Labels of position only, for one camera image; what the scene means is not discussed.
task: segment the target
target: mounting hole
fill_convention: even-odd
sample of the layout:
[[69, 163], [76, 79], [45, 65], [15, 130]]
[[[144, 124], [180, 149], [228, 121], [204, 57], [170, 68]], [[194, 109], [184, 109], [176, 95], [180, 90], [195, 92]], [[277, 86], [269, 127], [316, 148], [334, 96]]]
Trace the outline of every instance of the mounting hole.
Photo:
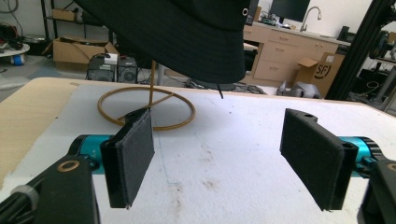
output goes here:
[[346, 147], [346, 148], [353, 148], [353, 145], [350, 144], [350, 143], [343, 143], [343, 147]]
[[388, 164], [388, 168], [389, 168], [390, 170], [396, 172], [396, 163], [390, 163], [390, 164]]
[[64, 161], [61, 164], [59, 164], [57, 170], [59, 172], [64, 173], [64, 172], [72, 171], [78, 168], [78, 166], [79, 166], [79, 161]]
[[244, 15], [244, 16], [247, 16], [247, 15], [248, 15], [248, 9], [247, 9], [247, 8], [244, 8], [244, 9], [242, 10], [242, 15]]

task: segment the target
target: white tabletop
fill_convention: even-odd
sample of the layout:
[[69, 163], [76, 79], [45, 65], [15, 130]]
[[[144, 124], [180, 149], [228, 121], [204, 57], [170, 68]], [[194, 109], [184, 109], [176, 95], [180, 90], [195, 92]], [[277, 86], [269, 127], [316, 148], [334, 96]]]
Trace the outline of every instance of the white tabletop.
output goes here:
[[[125, 85], [82, 83], [6, 178], [0, 199], [61, 158], [78, 135], [120, 128], [98, 114], [96, 102]], [[366, 105], [226, 92], [221, 100], [216, 91], [169, 90], [195, 105], [196, 118], [183, 128], [154, 132], [155, 155], [130, 211], [110, 209], [106, 181], [94, 176], [102, 223], [357, 223], [368, 181], [351, 178], [344, 209], [321, 212], [280, 155], [285, 108], [317, 116], [335, 135], [368, 136], [396, 160], [396, 119]], [[124, 113], [145, 101], [145, 93], [128, 94], [115, 96], [105, 109]], [[182, 117], [183, 107], [164, 103], [153, 110], [153, 124]]]
[[30, 46], [27, 44], [23, 44], [23, 47], [21, 49], [11, 49], [11, 48], [5, 48], [3, 49], [3, 53], [0, 53], [0, 57], [7, 57], [7, 56], [12, 56], [12, 55], [18, 55], [18, 54], [23, 54], [24, 52], [27, 52], [30, 49]]

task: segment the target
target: sink faucet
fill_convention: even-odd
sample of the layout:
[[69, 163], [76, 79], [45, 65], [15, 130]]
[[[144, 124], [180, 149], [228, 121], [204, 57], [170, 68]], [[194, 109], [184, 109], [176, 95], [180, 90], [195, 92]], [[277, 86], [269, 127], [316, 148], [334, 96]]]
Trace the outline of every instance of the sink faucet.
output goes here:
[[308, 18], [309, 12], [310, 12], [312, 9], [314, 9], [314, 8], [316, 8], [316, 9], [319, 11], [319, 13], [318, 13], [318, 21], [321, 20], [320, 8], [319, 8], [319, 7], [311, 7], [311, 8], [309, 8], [309, 10], [306, 12], [305, 18], [304, 18], [304, 20], [303, 20], [303, 25], [301, 26], [300, 32], [306, 31], [306, 27], [308, 26], [308, 25], [305, 24], [306, 18]]

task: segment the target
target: computer monitor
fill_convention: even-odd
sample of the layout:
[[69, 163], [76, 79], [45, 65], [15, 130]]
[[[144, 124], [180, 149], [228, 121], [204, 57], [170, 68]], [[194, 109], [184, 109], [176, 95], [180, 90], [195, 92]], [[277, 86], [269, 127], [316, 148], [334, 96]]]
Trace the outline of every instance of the computer monitor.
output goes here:
[[310, 0], [274, 0], [270, 14], [279, 17], [279, 22], [284, 19], [292, 21], [303, 21]]

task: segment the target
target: black foam pad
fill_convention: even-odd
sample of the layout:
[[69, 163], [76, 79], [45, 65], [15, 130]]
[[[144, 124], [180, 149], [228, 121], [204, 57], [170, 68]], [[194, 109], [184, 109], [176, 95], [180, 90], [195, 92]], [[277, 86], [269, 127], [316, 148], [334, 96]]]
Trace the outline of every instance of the black foam pad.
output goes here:
[[101, 145], [110, 206], [132, 206], [152, 157], [151, 116], [140, 109], [126, 116], [126, 124]]
[[317, 124], [318, 118], [286, 109], [280, 151], [321, 210], [339, 210], [358, 148]]

